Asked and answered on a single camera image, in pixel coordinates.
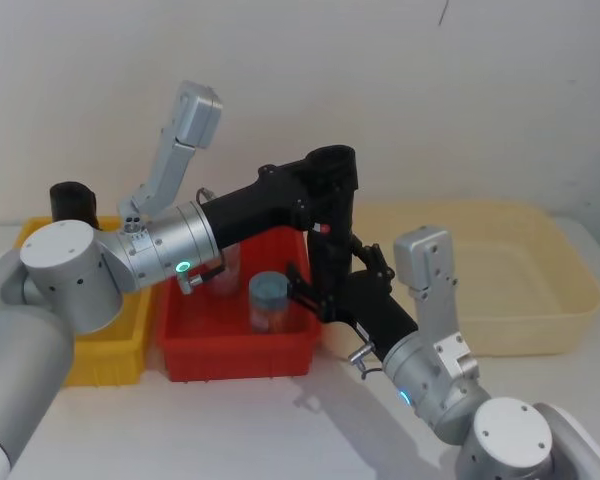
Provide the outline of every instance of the white wall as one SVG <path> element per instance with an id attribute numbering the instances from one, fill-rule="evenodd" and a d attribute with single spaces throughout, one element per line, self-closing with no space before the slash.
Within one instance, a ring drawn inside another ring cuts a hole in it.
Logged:
<path id="1" fill-rule="evenodd" d="M 348 143 L 360 196 L 498 196 L 600 239 L 600 0 L 2 0 L 0 222 L 141 183 L 181 79 L 225 103 L 181 199 Z"/>

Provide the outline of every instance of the green indicator light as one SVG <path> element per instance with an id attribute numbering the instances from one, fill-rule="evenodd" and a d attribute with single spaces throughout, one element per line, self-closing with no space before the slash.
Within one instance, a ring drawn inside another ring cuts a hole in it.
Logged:
<path id="1" fill-rule="evenodd" d="M 176 266 L 176 272 L 183 273 L 183 272 L 186 272 L 187 270 L 189 270 L 190 268 L 191 268 L 191 263 L 189 263 L 189 262 L 180 262 Z"/>

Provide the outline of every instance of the plastic tray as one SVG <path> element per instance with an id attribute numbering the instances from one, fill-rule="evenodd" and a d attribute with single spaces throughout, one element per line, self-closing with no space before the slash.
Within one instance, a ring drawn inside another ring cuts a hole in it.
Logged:
<path id="1" fill-rule="evenodd" d="M 359 204 L 353 227 L 395 267 L 395 238 L 425 224 L 452 233 L 461 329 L 475 354 L 558 354 L 578 345 L 600 307 L 600 286 L 550 217 L 508 202 Z M 415 314 L 397 280 L 393 296 Z M 341 358 L 360 346 L 338 324 L 325 326 L 323 338 Z"/>
<path id="2" fill-rule="evenodd" d="M 103 230 L 115 230 L 116 217 L 98 217 Z M 16 240 L 22 246 L 29 235 L 51 222 L 49 217 L 29 219 Z M 120 314 L 99 332 L 76 338 L 75 359 L 66 386 L 129 385 L 145 370 L 150 320 L 154 317 L 157 289 L 125 295 Z"/>
<path id="3" fill-rule="evenodd" d="M 276 228 L 241 244 L 240 290 L 229 297 L 214 296 L 202 285 L 182 295 L 172 280 L 158 320 L 158 345 L 164 351 L 169 378 L 174 382 L 300 376 L 309 371 L 320 326 L 315 316 L 290 306 L 289 333 L 257 334 L 249 323 L 249 279 L 256 273 L 284 273 L 293 262 L 309 276 L 302 234 Z"/>

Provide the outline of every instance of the table surface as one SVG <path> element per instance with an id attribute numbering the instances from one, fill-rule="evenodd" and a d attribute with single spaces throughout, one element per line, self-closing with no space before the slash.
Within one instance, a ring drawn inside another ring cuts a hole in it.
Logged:
<path id="1" fill-rule="evenodd" d="M 600 248 L 558 219 L 600 281 Z M 0 227 L 0 252 L 17 227 Z M 553 357 L 481 358 L 494 396 L 557 404 L 600 444 L 600 313 L 580 347 Z M 318 352 L 301 378 L 62 390 L 12 480 L 453 479 L 457 449 L 441 444 L 381 374 Z"/>

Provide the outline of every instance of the red plastic bin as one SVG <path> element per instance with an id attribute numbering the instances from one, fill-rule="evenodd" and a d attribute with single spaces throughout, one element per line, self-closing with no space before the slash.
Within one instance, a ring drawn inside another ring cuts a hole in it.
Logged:
<path id="1" fill-rule="evenodd" d="M 240 291 L 213 295 L 206 285 L 191 295 L 175 279 L 164 289 L 157 340 L 173 382 L 306 375 L 320 333 L 316 317 L 292 303 L 288 333 L 257 334 L 249 322 L 249 280 L 284 273 L 293 262 L 303 277 L 309 264 L 301 233 L 280 227 L 241 243 Z"/>

